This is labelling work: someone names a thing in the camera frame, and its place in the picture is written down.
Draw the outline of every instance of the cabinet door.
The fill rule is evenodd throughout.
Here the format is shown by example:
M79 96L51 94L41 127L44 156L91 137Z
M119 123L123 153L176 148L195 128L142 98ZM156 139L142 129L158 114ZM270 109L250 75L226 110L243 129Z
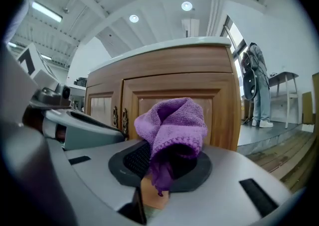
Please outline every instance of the cabinet door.
M229 73L186 73L125 80L122 116L127 112L129 139L139 138L134 120L153 105L162 100L190 97L203 108L208 128L204 143L236 150L240 128L240 98L236 89L234 75Z
M119 94L121 84L90 87L87 90L87 114L108 125L119 127Z

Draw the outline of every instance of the fluorescent light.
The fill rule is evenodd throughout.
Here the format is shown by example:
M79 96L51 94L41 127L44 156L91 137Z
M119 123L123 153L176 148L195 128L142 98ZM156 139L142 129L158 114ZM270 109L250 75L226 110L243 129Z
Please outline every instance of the fluorescent light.
M138 22L139 21L139 17L137 15L135 15L135 14L132 14L130 16L130 21L131 22Z
M16 47L16 44L13 44L11 42L9 42L8 45L11 46L11 47Z
M32 3L32 7L41 13L47 15L48 17L51 17L52 19L56 20L57 22L61 22L62 17L57 15L56 13L52 12L51 10L47 9L45 6L42 6L41 4L37 2Z
M52 58L51 58L51 57L45 56L45 55L43 55L43 54L41 54L41 56L42 56L44 59L52 60Z
M185 1L185 2L183 2L183 4L181 5L181 8L182 8L184 11L190 11L190 10L192 10L193 5L191 4L191 2Z

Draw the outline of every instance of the purple cloth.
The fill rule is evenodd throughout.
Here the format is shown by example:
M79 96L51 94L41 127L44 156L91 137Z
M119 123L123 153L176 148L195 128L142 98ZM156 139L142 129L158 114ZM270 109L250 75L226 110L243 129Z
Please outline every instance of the purple cloth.
M150 173L152 184L162 196L173 183L167 148L180 157L192 159L201 151L207 136L203 109L190 98L172 99L154 105L134 122L137 134L151 145Z

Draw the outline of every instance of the sneaker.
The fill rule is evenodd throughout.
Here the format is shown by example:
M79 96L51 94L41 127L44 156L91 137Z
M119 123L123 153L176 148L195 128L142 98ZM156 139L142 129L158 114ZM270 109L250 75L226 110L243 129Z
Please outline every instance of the sneaker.
M253 119L253 122L251 124L253 127L256 127L257 126L257 121L255 119Z
M274 126L274 124L270 121L267 120L261 120L259 127L260 128L272 128Z

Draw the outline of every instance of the jeans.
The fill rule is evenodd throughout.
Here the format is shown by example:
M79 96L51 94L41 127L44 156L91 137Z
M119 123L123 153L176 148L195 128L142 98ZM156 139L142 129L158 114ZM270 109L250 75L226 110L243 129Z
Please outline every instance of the jeans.
M270 92L265 78L258 78L258 89L254 98L254 120L270 121Z

